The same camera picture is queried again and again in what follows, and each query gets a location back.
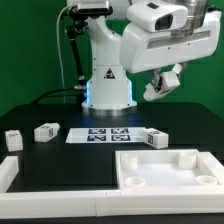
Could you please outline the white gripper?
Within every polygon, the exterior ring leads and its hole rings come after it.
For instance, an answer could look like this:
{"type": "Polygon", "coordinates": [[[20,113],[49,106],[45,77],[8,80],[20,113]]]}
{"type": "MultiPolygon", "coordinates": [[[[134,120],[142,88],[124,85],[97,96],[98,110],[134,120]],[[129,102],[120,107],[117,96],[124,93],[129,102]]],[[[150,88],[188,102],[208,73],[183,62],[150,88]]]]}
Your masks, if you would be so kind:
{"type": "Polygon", "coordinates": [[[214,53],[219,39],[220,18],[220,11],[208,12],[203,26],[186,37],[174,37],[170,31],[148,33],[130,23],[123,32],[120,63],[130,73],[150,70],[151,84],[158,92],[163,81],[161,67],[175,64],[173,79],[178,80],[188,66],[187,61],[214,53]]]}

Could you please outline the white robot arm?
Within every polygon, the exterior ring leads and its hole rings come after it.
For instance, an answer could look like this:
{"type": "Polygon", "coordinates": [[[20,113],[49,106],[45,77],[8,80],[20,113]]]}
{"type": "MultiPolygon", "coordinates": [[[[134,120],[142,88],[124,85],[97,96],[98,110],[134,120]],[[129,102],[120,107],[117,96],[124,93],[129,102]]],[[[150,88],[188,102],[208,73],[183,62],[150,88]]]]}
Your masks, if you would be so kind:
{"type": "Polygon", "coordinates": [[[151,72],[144,99],[180,85],[189,61],[215,51],[221,11],[209,0],[67,0],[76,32],[89,33],[92,76],[82,107],[118,115],[132,109],[127,73],[151,72]]]}

